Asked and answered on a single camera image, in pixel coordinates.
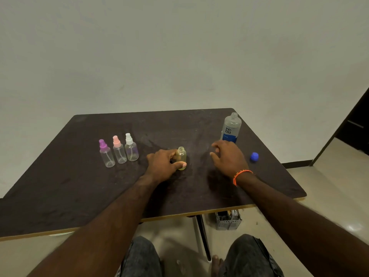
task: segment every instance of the clear plastic bottle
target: clear plastic bottle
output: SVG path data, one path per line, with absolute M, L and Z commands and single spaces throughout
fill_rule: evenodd
M 241 128 L 241 123 L 242 121 L 236 112 L 233 112 L 230 116 L 227 116 L 224 119 L 224 125 L 220 139 L 236 143 L 238 132 Z
M 136 143 L 133 141 L 131 134 L 127 133 L 125 135 L 125 152 L 127 153 L 127 158 L 129 161 L 135 161 L 138 159 L 138 149 Z
M 106 167 L 113 167 L 115 165 L 113 154 L 111 153 L 111 149 L 105 143 L 103 139 L 99 140 L 100 143 L 100 154 L 103 158 L 103 162 Z
M 176 162 L 177 161 L 184 161 L 186 162 L 187 153 L 183 147 L 179 147 L 176 152 Z
M 117 135 L 113 136 L 113 145 L 113 151 L 118 163 L 125 163 L 127 156 L 125 155 L 124 146 L 120 143 Z

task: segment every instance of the gray jeans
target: gray jeans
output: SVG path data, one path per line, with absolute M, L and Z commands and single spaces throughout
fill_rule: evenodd
M 118 276 L 162 277 L 154 245 L 142 236 L 133 239 Z M 244 234 L 233 242 L 219 270 L 219 277 L 225 276 L 283 277 L 283 272 L 260 239 Z

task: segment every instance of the table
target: table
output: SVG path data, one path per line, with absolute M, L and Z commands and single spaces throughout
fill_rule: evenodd
M 0 240 L 74 231 L 87 224 L 147 168 L 146 155 L 183 146 L 187 167 L 161 183 L 142 221 L 197 215 L 205 251 L 210 256 L 200 214 L 252 206 L 250 197 L 214 168 L 213 141 L 234 109 L 178 110 L 76 115 L 0 200 Z M 124 143 L 131 133 L 140 158 L 107 168 L 99 139 L 112 148 L 113 135 Z M 259 153 L 250 170 L 291 198 L 305 191 L 242 120 L 237 145 L 246 158 Z

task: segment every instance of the orange bracelet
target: orange bracelet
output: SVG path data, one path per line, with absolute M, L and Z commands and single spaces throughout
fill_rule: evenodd
M 239 174 L 241 174 L 242 172 L 251 172 L 251 173 L 253 173 L 251 170 L 241 170 L 240 172 L 238 172 L 238 173 L 234 176 L 234 178 L 233 178 L 233 184 L 234 184 L 235 186 L 237 186 L 237 184 L 236 184 L 236 178 L 237 178 L 237 176 L 238 176 Z

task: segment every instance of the blue label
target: blue label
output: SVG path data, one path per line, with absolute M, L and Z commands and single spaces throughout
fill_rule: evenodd
M 222 140 L 236 143 L 237 137 L 235 135 L 223 134 Z

